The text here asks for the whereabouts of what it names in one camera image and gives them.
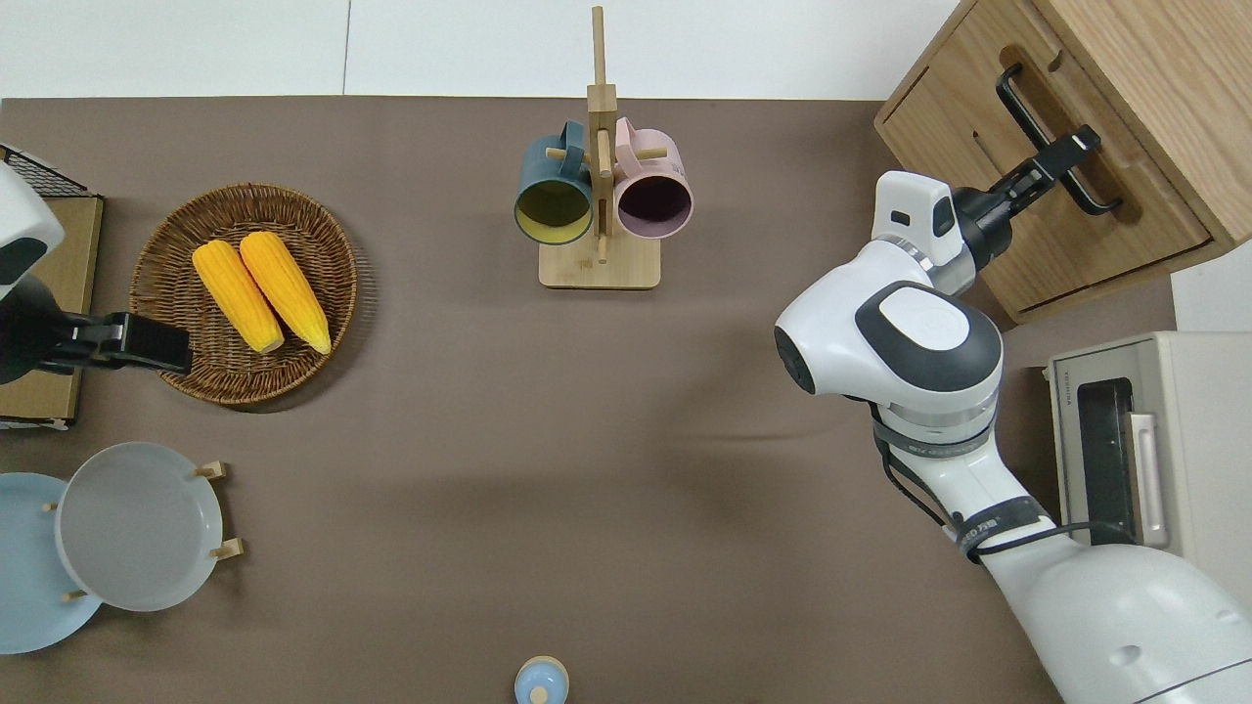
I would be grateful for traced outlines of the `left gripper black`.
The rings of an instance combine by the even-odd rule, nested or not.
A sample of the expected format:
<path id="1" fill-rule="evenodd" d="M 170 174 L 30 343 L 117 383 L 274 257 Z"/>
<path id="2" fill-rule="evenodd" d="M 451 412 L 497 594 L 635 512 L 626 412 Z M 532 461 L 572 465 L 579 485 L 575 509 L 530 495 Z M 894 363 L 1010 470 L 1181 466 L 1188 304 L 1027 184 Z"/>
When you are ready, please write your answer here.
<path id="1" fill-rule="evenodd" d="M 28 373 L 138 367 L 190 375 L 192 334 L 134 313 L 105 318 L 63 311 L 34 277 L 23 278 L 1 303 L 1 383 Z"/>

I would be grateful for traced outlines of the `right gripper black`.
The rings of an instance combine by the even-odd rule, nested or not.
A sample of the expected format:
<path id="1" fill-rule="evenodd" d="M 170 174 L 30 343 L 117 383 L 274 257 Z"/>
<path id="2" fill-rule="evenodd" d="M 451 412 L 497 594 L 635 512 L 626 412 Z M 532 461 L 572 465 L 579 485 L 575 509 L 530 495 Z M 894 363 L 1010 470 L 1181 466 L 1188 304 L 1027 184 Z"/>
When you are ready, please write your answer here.
<path id="1" fill-rule="evenodd" d="M 984 269 L 1007 253 L 1013 241 L 1012 219 L 1050 190 L 1050 179 L 1060 180 L 1099 147 L 1101 135 L 1082 125 L 1040 148 L 1039 160 L 1029 157 L 988 190 L 957 188 L 954 213 L 974 267 Z"/>

